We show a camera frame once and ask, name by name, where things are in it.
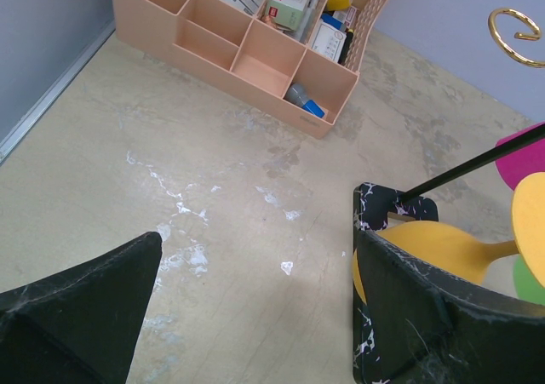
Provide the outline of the green plastic wine glass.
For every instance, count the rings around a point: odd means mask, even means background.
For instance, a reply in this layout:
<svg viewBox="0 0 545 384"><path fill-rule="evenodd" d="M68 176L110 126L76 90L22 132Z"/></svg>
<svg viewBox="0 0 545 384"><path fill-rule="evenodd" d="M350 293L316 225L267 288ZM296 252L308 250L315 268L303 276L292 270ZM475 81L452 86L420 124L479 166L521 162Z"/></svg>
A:
<svg viewBox="0 0 545 384"><path fill-rule="evenodd" d="M513 266L513 283L519 299L545 305L545 289L533 276L521 255Z"/></svg>

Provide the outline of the orange plastic wine glass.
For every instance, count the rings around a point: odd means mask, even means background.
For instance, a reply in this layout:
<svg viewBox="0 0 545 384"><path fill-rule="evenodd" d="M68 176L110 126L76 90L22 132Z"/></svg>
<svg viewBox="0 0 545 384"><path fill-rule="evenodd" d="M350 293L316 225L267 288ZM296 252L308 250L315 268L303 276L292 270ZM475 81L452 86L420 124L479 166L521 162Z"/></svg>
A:
<svg viewBox="0 0 545 384"><path fill-rule="evenodd" d="M480 285L489 265L519 254L538 283L544 285L544 173L526 176L511 204L513 240L487 244L452 225L411 221L378 232L404 252L473 284Z"/></svg>

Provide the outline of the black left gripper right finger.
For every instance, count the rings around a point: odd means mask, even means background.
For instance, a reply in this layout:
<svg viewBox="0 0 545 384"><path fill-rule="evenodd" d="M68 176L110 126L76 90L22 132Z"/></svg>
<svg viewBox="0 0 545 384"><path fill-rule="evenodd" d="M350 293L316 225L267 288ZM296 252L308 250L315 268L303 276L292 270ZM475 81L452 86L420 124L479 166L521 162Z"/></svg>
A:
<svg viewBox="0 0 545 384"><path fill-rule="evenodd" d="M472 284L370 231L353 234L358 383L542 383L544 308Z"/></svg>

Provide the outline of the pink plastic wine glass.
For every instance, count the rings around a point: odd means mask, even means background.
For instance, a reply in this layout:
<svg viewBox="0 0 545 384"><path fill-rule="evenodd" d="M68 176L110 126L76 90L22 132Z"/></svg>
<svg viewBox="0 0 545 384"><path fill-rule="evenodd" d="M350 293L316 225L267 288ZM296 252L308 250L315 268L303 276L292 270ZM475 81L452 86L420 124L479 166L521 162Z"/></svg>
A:
<svg viewBox="0 0 545 384"><path fill-rule="evenodd" d="M498 174L512 190L528 175L545 171L545 140L498 158L495 161Z"/></svg>

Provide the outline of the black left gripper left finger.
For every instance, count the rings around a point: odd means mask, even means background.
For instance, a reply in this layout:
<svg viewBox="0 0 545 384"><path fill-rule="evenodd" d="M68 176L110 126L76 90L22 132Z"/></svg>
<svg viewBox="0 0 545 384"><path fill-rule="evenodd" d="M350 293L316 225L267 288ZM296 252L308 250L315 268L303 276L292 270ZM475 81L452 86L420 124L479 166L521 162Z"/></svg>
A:
<svg viewBox="0 0 545 384"><path fill-rule="evenodd" d="M3 383L124 383L162 257L146 232L1 294Z"/></svg>

